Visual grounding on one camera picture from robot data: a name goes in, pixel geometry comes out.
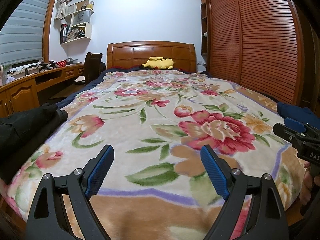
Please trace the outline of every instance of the blanket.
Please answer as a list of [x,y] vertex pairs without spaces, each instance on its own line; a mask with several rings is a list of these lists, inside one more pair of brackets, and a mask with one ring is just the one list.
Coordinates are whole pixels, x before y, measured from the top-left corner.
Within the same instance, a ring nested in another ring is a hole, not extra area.
[[[63,109],[68,120],[0,186],[24,220],[45,173],[70,174],[105,144],[115,160],[90,202],[112,239],[204,238],[224,203],[200,160],[206,144],[246,175],[271,174],[285,209],[301,189],[304,162],[272,132],[283,123],[276,103],[233,82],[176,70],[106,73]],[[81,236],[67,197],[65,204]],[[249,205],[247,197],[231,239]]]

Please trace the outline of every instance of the headboard panel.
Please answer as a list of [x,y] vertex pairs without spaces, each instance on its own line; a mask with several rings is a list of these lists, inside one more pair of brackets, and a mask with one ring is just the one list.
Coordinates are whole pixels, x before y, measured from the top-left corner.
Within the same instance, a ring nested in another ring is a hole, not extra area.
[[149,57],[167,57],[174,61],[173,67],[196,71],[194,44],[172,41],[130,41],[108,44],[107,68],[121,66],[130,68],[146,63]]

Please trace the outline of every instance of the dark brown chair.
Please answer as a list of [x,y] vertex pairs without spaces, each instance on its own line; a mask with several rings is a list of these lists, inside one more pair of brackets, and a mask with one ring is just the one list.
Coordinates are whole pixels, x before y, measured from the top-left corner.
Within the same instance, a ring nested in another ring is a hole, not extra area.
[[103,54],[93,54],[88,52],[84,60],[84,80],[85,84],[89,84],[91,81],[97,79],[100,75],[100,63]]

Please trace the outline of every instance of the finger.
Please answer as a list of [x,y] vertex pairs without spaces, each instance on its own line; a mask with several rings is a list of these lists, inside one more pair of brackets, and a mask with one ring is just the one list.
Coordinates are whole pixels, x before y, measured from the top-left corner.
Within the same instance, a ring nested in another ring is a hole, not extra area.
[[310,190],[305,186],[302,185],[302,189],[300,191],[300,202],[302,205],[307,205],[307,203],[311,199],[311,193]]
[[305,163],[304,163],[304,167],[305,167],[305,169],[306,169],[306,168],[309,168],[309,167],[310,167],[310,162],[305,162]]
[[310,175],[310,167],[307,168],[306,173],[304,174],[303,184],[309,189],[312,189],[313,178]]
[[320,176],[316,176],[314,179],[313,179],[314,183],[320,187]]

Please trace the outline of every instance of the cabinet handle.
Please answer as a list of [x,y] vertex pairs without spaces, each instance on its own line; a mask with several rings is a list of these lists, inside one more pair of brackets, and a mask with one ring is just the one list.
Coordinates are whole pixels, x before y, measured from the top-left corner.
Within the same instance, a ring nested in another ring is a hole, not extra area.
[[9,103],[10,103],[10,106],[11,106],[12,112],[14,113],[14,109],[13,109],[12,101],[11,101],[11,100],[9,100]]
[[5,106],[5,109],[6,109],[6,111],[7,111],[7,115],[9,116],[10,113],[9,113],[8,105],[7,105],[6,103],[4,103],[4,106]]

